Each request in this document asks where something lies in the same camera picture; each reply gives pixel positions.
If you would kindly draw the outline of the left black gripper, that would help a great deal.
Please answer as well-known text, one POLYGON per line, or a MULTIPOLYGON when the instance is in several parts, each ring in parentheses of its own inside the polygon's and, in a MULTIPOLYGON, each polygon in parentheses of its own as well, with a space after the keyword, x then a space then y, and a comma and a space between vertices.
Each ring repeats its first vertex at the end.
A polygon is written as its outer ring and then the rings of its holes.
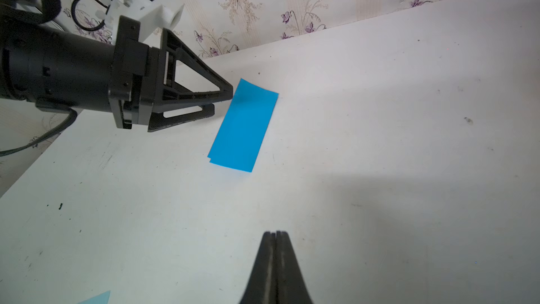
POLYGON ((211 69, 174 34, 164 29, 160 46, 139 41, 141 23, 122 16, 118 22, 108 84, 116 127, 146 125, 157 132, 215 115, 213 103, 229 101, 233 86, 211 69), (166 117, 158 104, 208 104, 166 117))

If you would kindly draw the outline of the bright blue square paper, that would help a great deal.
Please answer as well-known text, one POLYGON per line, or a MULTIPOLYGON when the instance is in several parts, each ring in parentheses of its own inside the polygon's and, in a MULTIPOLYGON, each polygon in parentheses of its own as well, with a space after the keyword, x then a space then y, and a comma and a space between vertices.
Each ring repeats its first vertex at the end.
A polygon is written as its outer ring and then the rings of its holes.
POLYGON ((208 154, 210 162, 251 173, 277 100, 277 93, 242 79, 208 154))

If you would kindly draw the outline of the light blue paper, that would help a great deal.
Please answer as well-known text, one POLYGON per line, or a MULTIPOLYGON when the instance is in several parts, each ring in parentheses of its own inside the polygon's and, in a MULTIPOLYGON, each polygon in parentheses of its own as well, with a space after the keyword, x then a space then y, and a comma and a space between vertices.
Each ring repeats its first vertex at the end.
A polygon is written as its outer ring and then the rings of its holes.
POLYGON ((78 304, 108 304, 111 296, 110 291, 105 291, 102 294, 93 296, 84 301, 79 302, 78 304))

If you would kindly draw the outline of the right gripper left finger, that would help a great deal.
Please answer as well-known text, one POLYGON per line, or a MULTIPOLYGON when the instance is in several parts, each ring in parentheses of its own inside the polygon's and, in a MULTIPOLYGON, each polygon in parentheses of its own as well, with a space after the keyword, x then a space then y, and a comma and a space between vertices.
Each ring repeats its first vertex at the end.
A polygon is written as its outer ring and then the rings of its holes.
POLYGON ((275 257, 276 234, 265 232, 240 303, 276 303, 275 257))

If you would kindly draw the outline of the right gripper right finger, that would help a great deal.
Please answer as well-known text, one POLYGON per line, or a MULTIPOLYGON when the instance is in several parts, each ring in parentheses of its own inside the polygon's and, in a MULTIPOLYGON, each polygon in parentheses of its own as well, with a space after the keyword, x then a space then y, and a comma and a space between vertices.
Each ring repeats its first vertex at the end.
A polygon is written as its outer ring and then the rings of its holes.
POLYGON ((276 301, 277 303, 308 303, 313 301, 287 232, 276 233, 276 301))

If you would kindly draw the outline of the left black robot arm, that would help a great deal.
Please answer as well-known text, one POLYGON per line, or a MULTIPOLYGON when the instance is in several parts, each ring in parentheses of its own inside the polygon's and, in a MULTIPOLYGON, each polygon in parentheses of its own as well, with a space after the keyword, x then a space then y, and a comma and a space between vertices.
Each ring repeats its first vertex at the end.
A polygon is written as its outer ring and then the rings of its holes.
POLYGON ((106 44, 50 28, 60 0, 1 0, 1 98, 66 114, 32 144, 70 127, 80 109, 149 132, 213 116, 233 87, 174 34, 183 8, 180 0, 110 0, 100 23, 112 31, 106 44))

